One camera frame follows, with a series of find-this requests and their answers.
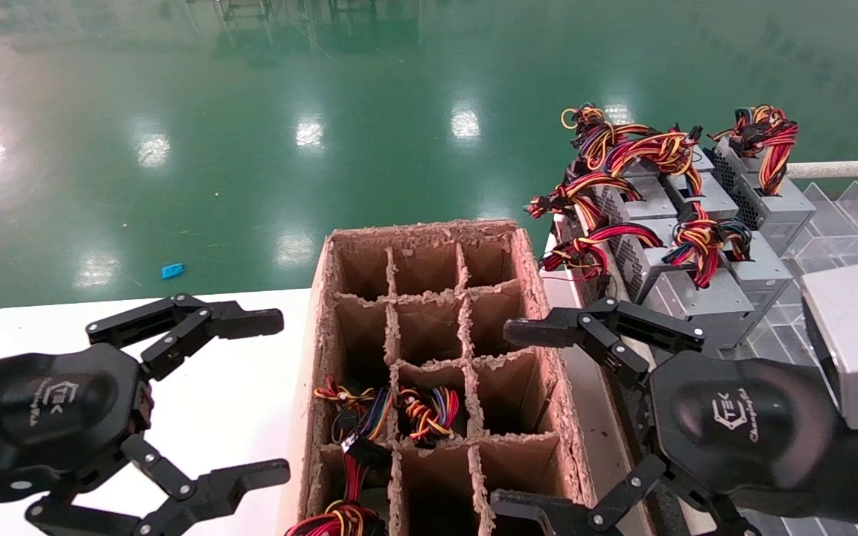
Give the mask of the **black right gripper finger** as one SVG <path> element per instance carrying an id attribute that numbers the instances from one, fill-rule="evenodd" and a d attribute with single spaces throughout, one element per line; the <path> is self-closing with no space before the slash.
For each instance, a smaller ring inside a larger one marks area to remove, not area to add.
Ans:
<path id="1" fill-rule="evenodd" d="M 702 494 L 662 455 L 649 454 L 593 507 L 566 499 L 497 489 L 490 506 L 497 516 L 536 522 L 545 535 L 622 535 L 620 522 L 658 485 L 691 508 L 708 513 L 716 528 L 709 535 L 760 535 L 726 495 Z"/>
<path id="2" fill-rule="evenodd" d="M 701 350 L 705 330 L 630 301 L 605 298 L 584 308 L 552 307 L 541 319 L 508 319 L 503 338 L 520 347 L 578 347 L 622 386 L 646 389 L 652 366 L 623 338 L 676 354 Z"/>

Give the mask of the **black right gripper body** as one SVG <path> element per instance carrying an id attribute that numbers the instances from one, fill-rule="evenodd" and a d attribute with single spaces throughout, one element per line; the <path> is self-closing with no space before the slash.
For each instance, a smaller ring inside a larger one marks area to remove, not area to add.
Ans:
<path id="1" fill-rule="evenodd" d="M 818 369 L 684 351 L 648 377 L 658 450 L 706 497 L 811 516 L 815 482 L 847 425 Z"/>

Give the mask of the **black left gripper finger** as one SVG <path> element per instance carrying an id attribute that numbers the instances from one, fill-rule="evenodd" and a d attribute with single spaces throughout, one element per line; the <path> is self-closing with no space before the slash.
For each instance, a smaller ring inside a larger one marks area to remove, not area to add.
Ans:
<path id="1" fill-rule="evenodd" d="M 214 338 L 272 336 L 284 329 L 279 309 L 245 310 L 236 301 L 205 302 L 176 294 L 86 326 L 89 342 L 117 349 L 161 335 L 141 353 L 141 380 L 160 381 Z"/>
<path id="2" fill-rule="evenodd" d="M 35 502 L 26 520 L 47 535 L 183 535 L 192 526 L 235 514 L 245 494 L 286 484 L 284 459 L 229 466 L 189 479 L 142 435 L 131 435 L 121 452 L 168 498 L 143 517 L 74 505 L 57 492 Z"/>

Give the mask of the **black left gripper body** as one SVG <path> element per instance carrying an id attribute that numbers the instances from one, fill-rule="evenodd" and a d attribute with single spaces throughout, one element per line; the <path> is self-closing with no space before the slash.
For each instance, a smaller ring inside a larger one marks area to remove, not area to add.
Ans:
<path id="1" fill-rule="evenodd" d="M 86 493 L 127 463 L 123 441 L 150 426 L 145 370 L 112 346 L 0 359 L 0 503 Z"/>

